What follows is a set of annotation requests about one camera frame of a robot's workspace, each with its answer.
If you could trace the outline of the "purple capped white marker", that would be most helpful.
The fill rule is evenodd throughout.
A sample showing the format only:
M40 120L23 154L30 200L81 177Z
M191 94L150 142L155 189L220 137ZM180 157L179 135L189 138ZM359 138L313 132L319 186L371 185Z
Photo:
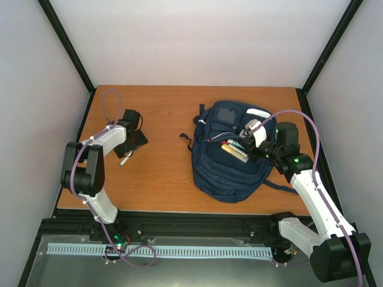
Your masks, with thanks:
M238 148L241 148L241 149L244 148L241 144L239 144L237 141L234 141L233 139L229 139L229 140L227 140L227 143L228 143L228 144L231 144L231 145L233 145L233 146L236 146L236 147L238 147Z

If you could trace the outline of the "teal capped white marker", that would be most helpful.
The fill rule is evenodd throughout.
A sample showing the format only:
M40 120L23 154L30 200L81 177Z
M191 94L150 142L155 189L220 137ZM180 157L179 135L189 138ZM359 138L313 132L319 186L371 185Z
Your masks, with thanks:
M122 162L120 163L120 166L123 166L127 161L128 161L128 157L125 157Z

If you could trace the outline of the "yellow highlighter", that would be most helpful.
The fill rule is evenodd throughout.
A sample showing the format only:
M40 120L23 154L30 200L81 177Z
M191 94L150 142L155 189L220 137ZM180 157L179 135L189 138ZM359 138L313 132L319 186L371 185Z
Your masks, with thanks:
M222 144L221 149L223 149L225 152L228 152L230 155L234 156L243 163L247 163L249 160L248 155L235 146L231 146L224 143Z

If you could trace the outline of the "navy blue student backpack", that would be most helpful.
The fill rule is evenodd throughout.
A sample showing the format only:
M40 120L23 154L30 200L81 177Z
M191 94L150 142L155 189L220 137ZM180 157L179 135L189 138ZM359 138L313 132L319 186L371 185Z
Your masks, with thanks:
M270 160L261 158L257 163L251 160L243 163L221 149L221 141L239 142L250 120L263 121L270 115L264 108L232 100L218 101L210 108L201 104L193 119L196 126L193 137L180 134L189 141L195 186L224 203L244 201L263 184L294 193L293 188L268 181L274 168Z

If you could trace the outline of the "green white glue stick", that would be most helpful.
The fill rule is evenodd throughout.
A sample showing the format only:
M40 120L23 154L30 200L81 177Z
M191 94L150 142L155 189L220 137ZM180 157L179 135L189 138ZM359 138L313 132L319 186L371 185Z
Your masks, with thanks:
M243 145L241 145L241 144L239 144L239 143L237 143L237 142L235 142L234 144L235 144L238 148L246 149L246 147L244 147Z

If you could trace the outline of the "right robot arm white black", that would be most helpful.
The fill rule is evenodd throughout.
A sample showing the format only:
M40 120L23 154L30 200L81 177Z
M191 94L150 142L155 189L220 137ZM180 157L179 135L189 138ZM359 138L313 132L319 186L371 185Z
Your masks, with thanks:
M371 242L341 215L320 181L311 157L300 152L295 124L278 123L275 140L269 140L259 120L245 125L245 147L249 158L269 159L303 200L315 231L296 217L279 220L282 237L291 241L308 258L315 276L323 283L357 277L363 284L363 267L368 262Z

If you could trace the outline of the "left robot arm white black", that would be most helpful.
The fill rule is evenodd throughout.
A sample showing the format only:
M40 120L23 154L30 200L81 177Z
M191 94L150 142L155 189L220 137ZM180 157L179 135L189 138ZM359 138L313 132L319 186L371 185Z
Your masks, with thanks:
M143 117L127 109L123 117L110 122L98 134L65 147L60 183L81 199L94 216L104 223L104 234L113 241L124 235L124 225L116 220L118 209L105 191L104 158L114 152L124 165L136 150L148 143L142 132Z

